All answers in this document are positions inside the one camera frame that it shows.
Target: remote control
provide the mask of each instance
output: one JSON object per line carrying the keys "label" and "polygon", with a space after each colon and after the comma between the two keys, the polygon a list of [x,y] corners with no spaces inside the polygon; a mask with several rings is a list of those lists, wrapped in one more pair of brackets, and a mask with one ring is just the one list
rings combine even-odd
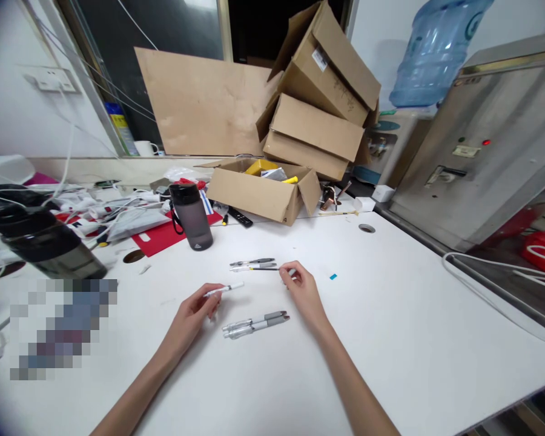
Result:
{"label": "remote control", "polygon": [[230,207],[230,206],[228,207],[228,215],[230,215],[232,218],[237,220],[240,224],[242,224],[246,228],[249,228],[253,224],[251,220],[246,218],[246,216],[238,212],[233,207]]}

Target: pixelated area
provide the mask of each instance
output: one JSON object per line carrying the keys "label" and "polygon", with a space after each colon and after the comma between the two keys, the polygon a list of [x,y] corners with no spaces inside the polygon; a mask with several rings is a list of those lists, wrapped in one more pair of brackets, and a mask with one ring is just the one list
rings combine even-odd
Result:
{"label": "pixelated area", "polygon": [[46,380],[52,370],[77,368],[98,340],[101,318],[109,305],[117,304],[117,280],[38,280],[37,291],[28,292],[28,304],[12,304],[13,326],[29,317],[29,306],[46,305],[48,292],[63,292],[63,304],[55,304],[54,317],[45,317],[45,329],[36,331],[35,342],[20,342],[18,367],[11,380]]}

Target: water bottle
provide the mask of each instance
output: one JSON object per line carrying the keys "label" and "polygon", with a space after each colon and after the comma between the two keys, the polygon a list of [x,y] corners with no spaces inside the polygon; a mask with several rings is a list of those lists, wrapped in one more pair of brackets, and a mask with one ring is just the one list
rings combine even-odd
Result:
{"label": "water bottle", "polygon": [[394,106],[430,106],[446,96],[493,1],[429,0],[420,8],[389,95]]}
{"label": "water bottle", "polygon": [[214,240],[198,187],[193,183],[170,185],[170,196],[173,205],[171,218],[176,233],[181,235],[185,232],[192,250],[210,248]]}
{"label": "water bottle", "polygon": [[0,200],[2,241],[51,279],[102,279],[106,267],[81,239],[43,207]]}

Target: white wall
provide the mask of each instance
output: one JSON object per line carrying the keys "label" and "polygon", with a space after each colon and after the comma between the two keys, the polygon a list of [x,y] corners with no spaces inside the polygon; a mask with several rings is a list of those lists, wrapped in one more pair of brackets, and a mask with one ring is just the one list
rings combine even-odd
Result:
{"label": "white wall", "polygon": [[[38,0],[31,4],[45,25],[53,28]],[[54,51],[62,68],[73,70],[68,59]],[[116,154],[80,85],[81,94],[67,94],[70,109],[60,94],[37,90],[19,65],[57,67],[20,0],[0,0],[0,154],[65,156],[70,124],[62,117],[69,118],[70,110],[73,121],[90,132],[75,130],[73,156]]]}
{"label": "white wall", "polygon": [[[358,0],[351,44],[380,81],[380,108],[389,94],[412,34],[412,21],[426,0]],[[482,48],[545,33],[545,0],[495,0],[472,38],[468,56]]]}

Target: black water bottle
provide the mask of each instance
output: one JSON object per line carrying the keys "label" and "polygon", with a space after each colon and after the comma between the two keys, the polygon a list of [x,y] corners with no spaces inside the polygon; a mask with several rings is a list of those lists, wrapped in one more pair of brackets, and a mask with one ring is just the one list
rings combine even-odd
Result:
{"label": "black water bottle", "polygon": [[192,250],[202,251],[210,248],[214,239],[198,187],[193,183],[170,185],[170,196],[173,206],[171,218],[176,233],[185,232]]}
{"label": "black water bottle", "polygon": [[102,279],[107,269],[66,225],[43,207],[0,200],[2,241],[51,279]]}

